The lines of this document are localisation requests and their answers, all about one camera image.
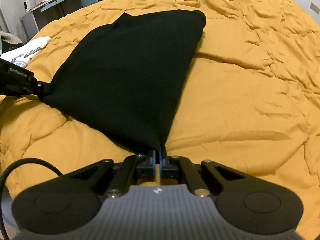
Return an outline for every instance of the folded black fabric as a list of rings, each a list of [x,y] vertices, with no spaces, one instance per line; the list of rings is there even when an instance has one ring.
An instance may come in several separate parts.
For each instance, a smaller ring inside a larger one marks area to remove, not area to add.
[[[200,11],[124,13],[81,40],[41,101],[136,153],[158,150],[204,26]]]

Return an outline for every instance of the white cloth with print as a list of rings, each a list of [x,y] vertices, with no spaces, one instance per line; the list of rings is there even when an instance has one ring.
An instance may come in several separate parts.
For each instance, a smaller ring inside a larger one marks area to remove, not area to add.
[[[26,68],[30,60],[35,55],[40,53],[45,48],[45,46],[47,46],[50,40],[51,38],[48,36],[36,38],[18,49],[11,50],[2,54],[0,58],[7,60],[17,66]]]

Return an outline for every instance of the screw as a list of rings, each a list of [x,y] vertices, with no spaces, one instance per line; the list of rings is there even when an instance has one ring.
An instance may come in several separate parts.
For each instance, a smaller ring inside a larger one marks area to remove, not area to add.
[[[205,188],[198,188],[195,190],[194,194],[198,197],[206,197],[210,194],[210,191]]]
[[[109,189],[106,193],[106,195],[108,197],[111,197],[111,198],[116,198],[116,197],[120,197],[122,195],[121,191],[118,190],[118,189]]]

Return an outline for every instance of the gray ribbed panel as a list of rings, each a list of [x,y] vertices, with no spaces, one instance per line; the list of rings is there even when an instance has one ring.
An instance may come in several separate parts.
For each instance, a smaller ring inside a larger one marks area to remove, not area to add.
[[[294,230],[272,236],[243,232],[226,222],[208,197],[191,194],[186,185],[131,186],[109,198],[82,228],[44,236],[22,231],[15,240],[302,240]]]

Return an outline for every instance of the yellow comforter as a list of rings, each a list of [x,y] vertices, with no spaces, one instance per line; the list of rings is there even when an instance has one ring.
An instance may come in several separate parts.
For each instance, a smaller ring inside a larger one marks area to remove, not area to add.
[[[194,163],[212,159],[288,187],[303,201],[297,231],[320,233],[320,27],[291,0],[105,0],[48,24],[38,34],[48,46],[29,64],[50,82],[92,29],[124,11],[201,10],[207,17],[167,141],[169,155]],[[2,99],[1,169],[26,157],[63,173],[130,153],[102,133],[40,103]],[[35,164],[18,168],[7,186],[21,190],[53,178]]]

